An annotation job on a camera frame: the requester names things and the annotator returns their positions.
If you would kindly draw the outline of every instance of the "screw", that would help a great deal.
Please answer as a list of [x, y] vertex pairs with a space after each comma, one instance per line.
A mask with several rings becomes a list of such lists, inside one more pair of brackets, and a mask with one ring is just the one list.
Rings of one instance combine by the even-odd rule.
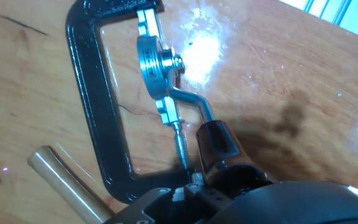
[[187, 152], [186, 137], [181, 132], [180, 122], [175, 122], [172, 124], [173, 130], [175, 131], [175, 146], [177, 149], [177, 154], [180, 160], [180, 164], [184, 169], [188, 169], [190, 166], [189, 156]]

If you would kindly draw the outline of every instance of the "metal rod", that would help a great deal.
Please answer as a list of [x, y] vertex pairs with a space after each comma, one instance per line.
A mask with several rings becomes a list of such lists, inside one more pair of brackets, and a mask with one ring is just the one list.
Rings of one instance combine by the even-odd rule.
[[200, 95], [189, 93], [176, 88], [175, 76], [173, 74], [168, 75], [167, 81], [168, 96], [170, 96], [174, 100], [196, 106], [198, 108], [198, 111], [200, 112], [203, 124], [215, 120], [214, 113], [212, 112], [212, 109], [205, 98]]
[[309, 12], [313, 3], [314, 3], [314, 0], [308, 0], [305, 4], [305, 7], [303, 8], [303, 10], [305, 12]]
[[327, 8], [327, 6], [328, 6], [328, 3], [329, 3], [329, 0], [327, 0], [326, 4], [324, 5], [323, 10], [321, 11], [319, 18], [322, 18], [324, 12], [326, 11], [326, 8]]
[[351, 4], [352, 0], [342, 0], [341, 5], [339, 6], [338, 11], [336, 12], [336, 15], [333, 20], [333, 24], [339, 26], [341, 25], [341, 22], [343, 20], [343, 17], [345, 16], [345, 13], [347, 9], [349, 8], [349, 5]]

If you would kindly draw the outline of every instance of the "wooden table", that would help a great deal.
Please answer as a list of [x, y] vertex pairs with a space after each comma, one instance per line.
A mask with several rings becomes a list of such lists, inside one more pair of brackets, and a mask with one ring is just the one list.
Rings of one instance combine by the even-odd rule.
[[[248, 155], [280, 180], [358, 187], [358, 36], [276, 0], [165, 0], [181, 88], [205, 96]], [[0, 223], [81, 223], [26, 164], [51, 145], [115, 212], [104, 188], [65, 38], [73, 1], [0, 0]], [[176, 163], [136, 57], [137, 21], [102, 30], [136, 172]], [[180, 107], [192, 161], [200, 119]]]

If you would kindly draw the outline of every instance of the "black c-clamp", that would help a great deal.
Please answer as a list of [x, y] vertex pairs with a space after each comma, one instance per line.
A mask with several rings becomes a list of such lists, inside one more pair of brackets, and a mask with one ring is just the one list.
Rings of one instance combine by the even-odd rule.
[[191, 182], [194, 169], [137, 175], [124, 134], [100, 27], [136, 17], [142, 9], [163, 11], [161, 0], [79, 0], [66, 20], [71, 61], [103, 182], [117, 200], [132, 203], [150, 189]]

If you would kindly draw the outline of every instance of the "black handle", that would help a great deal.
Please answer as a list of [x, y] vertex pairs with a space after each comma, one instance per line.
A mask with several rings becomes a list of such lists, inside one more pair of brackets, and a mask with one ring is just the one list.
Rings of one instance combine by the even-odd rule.
[[66, 20], [71, 61], [104, 185], [124, 203], [156, 187], [175, 189], [186, 185], [191, 176], [188, 170], [144, 177], [133, 172], [115, 91], [110, 85], [100, 27], [133, 18], [137, 10], [151, 7], [157, 12], [163, 10], [161, 0], [79, 0]]
[[209, 187], [235, 197], [269, 184], [223, 121], [210, 121], [197, 131], [203, 175]]

